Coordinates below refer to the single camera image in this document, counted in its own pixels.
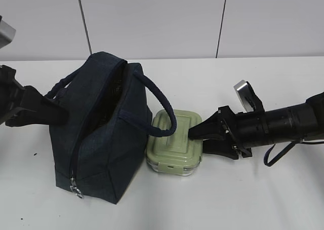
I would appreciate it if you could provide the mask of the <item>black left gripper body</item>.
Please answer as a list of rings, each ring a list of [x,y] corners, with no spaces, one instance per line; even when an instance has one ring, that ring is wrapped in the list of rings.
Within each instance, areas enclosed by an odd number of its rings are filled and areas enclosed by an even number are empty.
[[[1,124],[24,110],[21,102],[26,90],[15,75],[15,69],[1,65]]]

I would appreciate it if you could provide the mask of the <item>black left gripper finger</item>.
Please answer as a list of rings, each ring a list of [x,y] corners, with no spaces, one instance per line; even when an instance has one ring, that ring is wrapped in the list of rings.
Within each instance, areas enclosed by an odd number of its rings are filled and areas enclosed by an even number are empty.
[[[63,125],[67,122],[69,112],[66,109],[43,96],[33,86],[25,86],[24,88],[26,90],[22,100],[24,110],[21,114],[47,119],[51,122],[49,125]]]
[[[49,125],[51,122],[39,116],[31,116],[29,114],[16,114],[5,122],[8,127],[23,127],[27,125],[39,124]]]

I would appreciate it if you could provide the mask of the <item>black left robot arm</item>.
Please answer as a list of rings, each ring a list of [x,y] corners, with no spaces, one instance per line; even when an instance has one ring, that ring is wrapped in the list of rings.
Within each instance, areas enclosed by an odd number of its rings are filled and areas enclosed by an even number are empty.
[[[69,112],[43,96],[33,86],[22,86],[16,70],[1,65],[1,124],[22,127],[33,124],[64,125]]]

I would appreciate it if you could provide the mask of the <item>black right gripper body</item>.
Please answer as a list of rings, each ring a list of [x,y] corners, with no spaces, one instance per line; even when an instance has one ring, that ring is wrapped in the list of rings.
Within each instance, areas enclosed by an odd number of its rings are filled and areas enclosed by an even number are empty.
[[[235,114],[229,106],[218,108],[220,121],[229,131],[231,145],[235,146],[243,157],[251,157],[251,148],[258,146],[265,135],[262,122],[263,115],[264,111]]]

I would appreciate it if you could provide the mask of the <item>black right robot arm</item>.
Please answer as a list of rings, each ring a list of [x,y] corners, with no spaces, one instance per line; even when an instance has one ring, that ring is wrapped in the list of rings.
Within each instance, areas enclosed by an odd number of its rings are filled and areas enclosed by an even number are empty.
[[[252,148],[288,143],[272,160],[271,150],[264,164],[272,166],[296,144],[323,143],[323,93],[304,103],[265,111],[260,99],[255,111],[234,113],[229,106],[218,110],[204,122],[189,129],[188,137],[203,140],[203,152],[233,160],[252,156]]]

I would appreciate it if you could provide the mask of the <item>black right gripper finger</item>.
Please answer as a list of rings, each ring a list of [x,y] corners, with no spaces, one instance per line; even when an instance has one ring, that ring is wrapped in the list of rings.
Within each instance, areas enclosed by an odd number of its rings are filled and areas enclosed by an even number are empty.
[[[244,148],[242,145],[234,143],[231,140],[204,140],[203,153],[223,156],[232,160],[238,160],[239,155],[243,158],[253,156],[251,148]]]
[[[221,123],[221,117],[216,111],[211,117],[204,122],[192,127],[188,131],[190,139],[213,139],[223,141],[225,140],[225,130]]]

